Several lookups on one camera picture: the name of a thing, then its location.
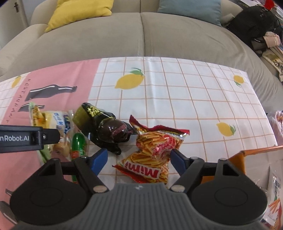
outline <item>blue pillow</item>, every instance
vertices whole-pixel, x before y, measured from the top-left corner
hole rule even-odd
[[[160,0],[157,12],[196,18],[221,26],[220,9],[221,0]]]

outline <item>grid pattern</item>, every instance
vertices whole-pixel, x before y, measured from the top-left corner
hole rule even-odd
[[[29,73],[22,74],[20,81],[15,84],[15,86],[13,86],[13,83],[17,77],[0,82],[0,123],[2,123],[6,110],[16,94],[16,91],[28,74]]]
[[[117,80],[139,68],[142,83],[130,90],[115,89]],[[244,83],[237,85],[234,76]],[[148,127],[165,125],[189,129],[190,136],[180,147],[187,157],[198,156],[209,162],[228,158],[241,150],[276,145],[272,128],[251,86],[247,73],[212,63],[160,57],[115,57],[101,60],[89,93],[89,103],[114,113],[128,122],[132,114]],[[235,127],[224,136],[217,124]],[[136,150],[135,136],[121,144],[122,154],[109,154],[100,179],[109,187],[132,183],[112,165]],[[98,147],[91,145],[89,155]],[[179,175],[169,165],[169,183]]]

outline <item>red snack package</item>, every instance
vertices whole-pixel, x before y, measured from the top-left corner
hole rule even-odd
[[[136,151],[114,167],[136,182],[168,182],[170,151],[179,149],[189,130],[179,130],[163,125],[148,128],[138,123],[131,115],[130,124],[136,129],[138,138]]]

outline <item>metal screw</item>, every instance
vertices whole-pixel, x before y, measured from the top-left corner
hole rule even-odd
[[[96,193],[103,193],[103,192],[106,192],[107,191],[107,187],[104,186],[104,185],[96,185],[93,187],[93,190],[96,192]]]
[[[183,185],[176,184],[171,187],[171,190],[174,192],[184,192],[185,187]]]

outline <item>yellow pillow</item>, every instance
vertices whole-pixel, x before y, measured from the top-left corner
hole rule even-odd
[[[114,0],[58,0],[45,32],[79,20],[110,16]]]

